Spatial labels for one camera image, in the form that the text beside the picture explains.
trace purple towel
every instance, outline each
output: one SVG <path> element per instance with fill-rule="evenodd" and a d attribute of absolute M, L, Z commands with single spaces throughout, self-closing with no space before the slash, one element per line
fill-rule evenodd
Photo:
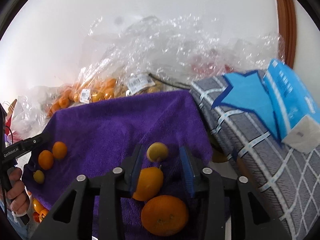
<path fill-rule="evenodd" d="M 195 157 L 208 163 L 212 156 L 204 125 L 187 91 L 145 94 L 128 98 L 100 101 L 58 111 L 49 121 L 52 141 L 32 152 L 24 167 L 22 180 L 33 197 L 50 209 L 67 186 L 79 175 L 89 178 L 100 176 L 130 156 L 137 143 L 147 149 L 154 142 L 169 148 L 169 157 L 162 163 L 164 185 L 159 195 L 173 195 L 182 199 L 189 208 L 189 224 L 180 233 L 167 239 L 197 239 L 194 225 L 198 222 L 199 203 L 187 198 L 181 176 L 179 147 L 187 145 Z M 33 171 L 39 169 L 37 158 L 44 150 L 51 150 L 56 141 L 68 146 L 68 154 L 54 161 L 53 168 L 44 171 L 42 185 L 33 180 Z M 147 158 L 143 168 L 159 166 Z M 121 199 L 126 240 L 162 239 L 147 232 L 141 225 L 143 202 Z M 98 198 L 95 201 L 92 234 L 98 231 Z"/>

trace metal screw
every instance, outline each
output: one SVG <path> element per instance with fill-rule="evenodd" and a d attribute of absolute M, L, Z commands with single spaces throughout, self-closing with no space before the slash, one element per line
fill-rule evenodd
<path fill-rule="evenodd" d="M 212 170 L 211 170 L 210 168 L 203 168 L 203 169 L 202 169 L 202 172 L 203 172 L 204 174 L 211 174 L 211 173 L 212 173 Z"/>
<path fill-rule="evenodd" d="M 241 177 L 239 178 L 239 181 L 242 182 L 242 183 L 247 183 L 249 180 L 248 180 L 247 177 L 241 176 Z"/>
<path fill-rule="evenodd" d="M 120 167 L 116 167 L 116 168 L 114 168 L 113 170 L 112 170 L 112 172 L 113 173 L 115 173 L 115 174 L 119 174 L 119 173 L 121 173 L 123 170 L 120 168 Z"/>
<path fill-rule="evenodd" d="M 85 180 L 85 175 L 79 175 L 77 177 L 77 181 L 84 181 Z"/>

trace orange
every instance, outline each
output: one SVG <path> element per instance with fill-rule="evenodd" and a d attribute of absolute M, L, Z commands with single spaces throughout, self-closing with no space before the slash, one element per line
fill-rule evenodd
<path fill-rule="evenodd" d="M 73 92 L 71 92 L 71 93 L 69 94 L 69 100 L 70 100 L 70 101 L 73 101 Z"/>
<path fill-rule="evenodd" d="M 99 79 L 95 79 L 94 82 L 93 82 L 92 88 L 96 89 L 96 90 L 99 90 L 101 88 L 101 84 L 102 84 L 102 82 L 99 81 Z"/>
<path fill-rule="evenodd" d="M 117 80 L 114 79 L 114 78 L 109 78 L 109 79 L 106 79 L 105 82 L 104 82 L 104 87 L 105 88 L 114 88 L 117 84 Z"/>
<path fill-rule="evenodd" d="M 115 98 L 115 95 L 114 95 L 114 89 L 113 88 L 107 88 L 105 91 L 104 91 L 104 100 L 107 100 L 107 99 L 110 99 L 110 98 Z"/>
<path fill-rule="evenodd" d="M 55 142 L 52 154 L 55 159 L 62 160 L 67 155 L 68 148 L 63 142 Z"/>
<path fill-rule="evenodd" d="M 163 184 L 163 172 L 157 167 L 145 168 L 140 171 L 136 192 L 132 198 L 147 201 L 158 194 Z"/>
<path fill-rule="evenodd" d="M 152 198 L 141 211 L 142 226 L 156 236 L 172 236 L 180 232 L 188 219 L 186 204 L 173 196 Z"/>
<path fill-rule="evenodd" d="M 103 99 L 103 93 L 102 92 L 93 92 L 92 93 L 92 102 L 98 102 Z"/>
<path fill-rule="evenodd" d="M 75 101 L 76 103 L 79 102 L 79 92 L 76 91 L 75 93 L 73 93 L 73 101 Z"/>
<path fill-rule="evenodd" d="M 69 98 L 70 94 L 71 94 L 71 87 L 68 87 L 67 90 L 62 92 L 62 96 L 66 98 Z"/>
<path fill-rule="evenodd" d="M 49 210 L 47 210 L 46 208 L 43 209 L 40 214 L 39 214 L 39 221 L 40 223 L 42 222 L 42 220 L 45 218 L 45 216 L 49 213 Z"/>
<path fill-rule="evenodd" d="M 44 206 L 37 199 L 34 198 L 32 204 L 37 213 L 40 214 L 40 212 L 44 210 Z"/>
<path fill-rule="evenodd" d="M 53 114 L 54 114 L 55 112 L 57 112 L 59 109 L 60 109 L 59 102 L 55 102 L 55 103 L 51 106 L 51 108 L 50 108 L 50 110 L 49 110 L 49 112 L 48 112 L 48 117 L 52 117 Z"/>
<path fill-rule="evenodd" d="M 70 101 L 69 101 L 69 95 L 66 97 L 66 96 L 62 96 L 59 98 L 59 106 L 62 108 L 62 109 L 65 109 L 67 107 L 69 107 L 70 105 Z"/>
<path fill-rule="evenodd" d="M 44 170 L 49 170 L 53 166 L 53 155 L 51 152 L 44 150 L 39 154 L 38 163 Z"/>

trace blue tissue box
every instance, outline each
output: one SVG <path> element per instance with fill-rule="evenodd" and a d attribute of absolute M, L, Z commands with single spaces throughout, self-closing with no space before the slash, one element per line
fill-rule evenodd
<path fill-rule="evenodd" d="M 277 59 L 263 78 L 282 142 L 304 153 L 320 144 L 320 111 L 300 78 Z"/>

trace price label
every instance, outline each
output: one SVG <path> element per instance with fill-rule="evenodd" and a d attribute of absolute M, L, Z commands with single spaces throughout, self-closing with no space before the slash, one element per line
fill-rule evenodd
<path fill-rule="evenodd" d="M 127 82 L 127 87 L 132 95 L 147 87 L 153 87 L 155 85 L 156 84 L 153 82 L 152 78 L 148 76 L 148 74 L 139 74 L 133 78 L 130 78 Z"/>
<path fill-rule="evenodd" d="M 80 95 L 80 102 L 85 104 L 90 103 L 90 96 L 91 96 L 91 90 L 83 89 Z"/>

